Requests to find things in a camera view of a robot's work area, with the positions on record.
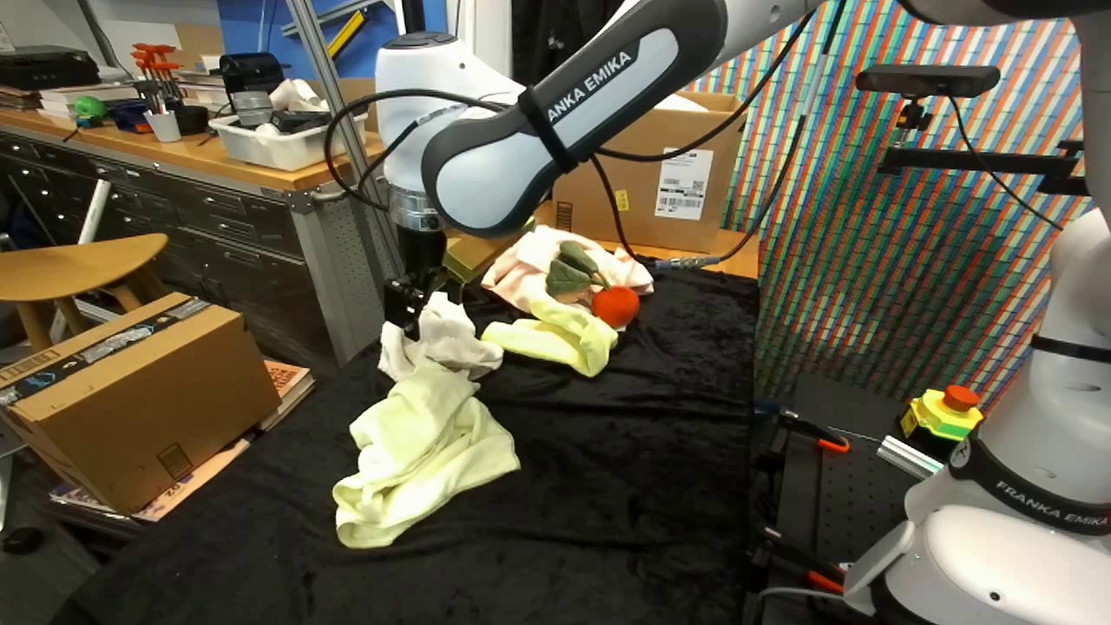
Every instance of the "cardboard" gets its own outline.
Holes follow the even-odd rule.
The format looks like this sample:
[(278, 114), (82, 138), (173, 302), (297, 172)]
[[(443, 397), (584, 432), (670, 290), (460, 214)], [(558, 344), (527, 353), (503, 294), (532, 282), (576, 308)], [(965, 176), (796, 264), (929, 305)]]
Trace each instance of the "cardboard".
[(443, 270), (459, 284), (472, 284), (486, 276), (486, 268), (510, 250), (519, 240), (514, 236), (468, 236), (468, 232), (448, 232), (448, 250), (443, 250)]
[(176, 23), (176, 65), (179, 69), (201, 69), (203, 55), (217, 55), (222, 54), (222, 30), (217, 23)]
[[(722, 126), (735, 113), (735, 99), (722, 95), (683, 95), (708, 113), (648, 113), (608, 151), (621, 153), (662, 153), (686, 145), (708, 130)], [(670, 250), (708, 250), (722, 229), (722, 207), (728, 199), (728, 176), (735, 162), (738, 117), (703, 141), (695, 157), (672, 162), (628, 162), (599, 157), (608, 172), (626, 236), (633, 246), (670, 246)], [(588, 236), (619, 240), (603, 185), (593, 162), (578, 162), (558, 176), (551, 203), (539, 207), (539, 224), (576, 229)]]
[(143, 511), (278, 410), (243, 315), (187, 294), (0, 369), (0, 410), (62, 481)]

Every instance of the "white machine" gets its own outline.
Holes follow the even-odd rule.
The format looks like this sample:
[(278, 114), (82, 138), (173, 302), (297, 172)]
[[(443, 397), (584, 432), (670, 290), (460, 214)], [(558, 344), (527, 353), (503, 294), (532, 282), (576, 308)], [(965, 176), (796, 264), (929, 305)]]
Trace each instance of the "white machine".
[[(1111, 619), (1111, 0), (901, 0), (937, 23), (1070, 18), (1084, 50), (1085, 185), (1101, 213), (1066, 225), (1055, 291), (1025, 376), (952, 469), (913, 485), (906, 526), (847, 570), (847, 603), (875, 587), (928, 621)], [(472, 232), (524, 225), (551, 182), (716, 63), (814, 12), (814, 0), (628, 0), (568, 63), (518, 87), (456, 41), (402, 40), (379, 55), (379, 103), (398, 229), (448, 219)]]

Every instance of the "white box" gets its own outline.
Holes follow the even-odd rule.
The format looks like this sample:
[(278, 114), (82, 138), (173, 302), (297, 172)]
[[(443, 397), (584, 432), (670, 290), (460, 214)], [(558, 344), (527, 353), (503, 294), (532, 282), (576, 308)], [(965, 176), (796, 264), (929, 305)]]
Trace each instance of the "white box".
[(269, 172), (304, 172), (312, 162), (321, 162), (321, 126), (288, 137), (259, 137), (252, 130), (239, 130), (235, 117), (212, 117), (208, 121), (217, 132), (217, 141), (228, 160), (269, 166)]

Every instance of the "drawer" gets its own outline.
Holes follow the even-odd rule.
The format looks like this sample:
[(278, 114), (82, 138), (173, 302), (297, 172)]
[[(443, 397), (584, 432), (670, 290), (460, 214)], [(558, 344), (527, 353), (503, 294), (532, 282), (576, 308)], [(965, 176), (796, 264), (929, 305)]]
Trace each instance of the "drawer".
[(45, 185), (45, 172), (31, 160), (3, 160), (0, 162), (6, 172), (6, 176), (25, 182), (25, 185)]
[(183, 225), (243, 246), (264, 246), (297, 258), (297, 236), (284, 205), (268, 205), (246, 196), (183, 185), (133, 166), (99, 166), (113, 191), (143, 196), (143, 207), (162, 225)]
[(158, 176), (113, 162), (99, 162), (96, 175), (112, 185), (103, 213), (112, 213), (119, 224), (162, 232), (171, 232), (179, 224), (171, 207), (173, 203), (158, 199), (157, 189), (149, 189)]
[(0, 157), (37, 160), (37, 145), (16, 137), (0, 137)]
[(171, 232), (171, 244), (158, 253), (157, 270), (171, 290), (217, 302), (217, 291), (208, 282), (212, 268), (203, 268), (203, 253), (208, 246), (201, 246), (194, 236)]
[(59, 172), (73, 172), (80, 176), (96, 176), (95, 160), (80, 157), (80, 153), (67, 153), (67, 151), (51, 151), (51, 145), (34, 145), (37, 162), (45, 166), (59, 166)]
[(96, 176), (62, 175), (62, 172), (41, 172), (45, 191), (51, 203), (73, 203), (80, 207), (91, 205)]
[(335, 360), (303, 261), (194, 229), (179, 229), (176, 236), (192, 240), (201, 258), (212, 290), (208, 300), (239, 308), (268, 353), (312, 369), (328, 369)]
[(41, 176), (9, 176), (16, 189), (21, 203), (37, 214), (37, 224), (50, 229), (54, 244), (76, 244), (80, 224), (88, 213), (88, 203), (80, 199), (76, 189), (62, 185), (51, 189)]
[(134, 236), (134, 232), (171, 232), (171, 224), (158, 219), (143, 196), (112, 191), (103, 203), (99, 240)]

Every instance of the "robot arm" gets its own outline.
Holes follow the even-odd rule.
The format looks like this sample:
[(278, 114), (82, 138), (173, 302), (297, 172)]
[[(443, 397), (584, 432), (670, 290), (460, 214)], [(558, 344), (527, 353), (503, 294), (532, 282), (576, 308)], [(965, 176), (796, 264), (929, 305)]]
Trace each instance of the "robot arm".
[(633, 0), (518, 107), (440, 130), (419, 160), (427, 203), (459, 229), (524, 225), (563, 172), (665, 95), (809, 13), (814, 0)]

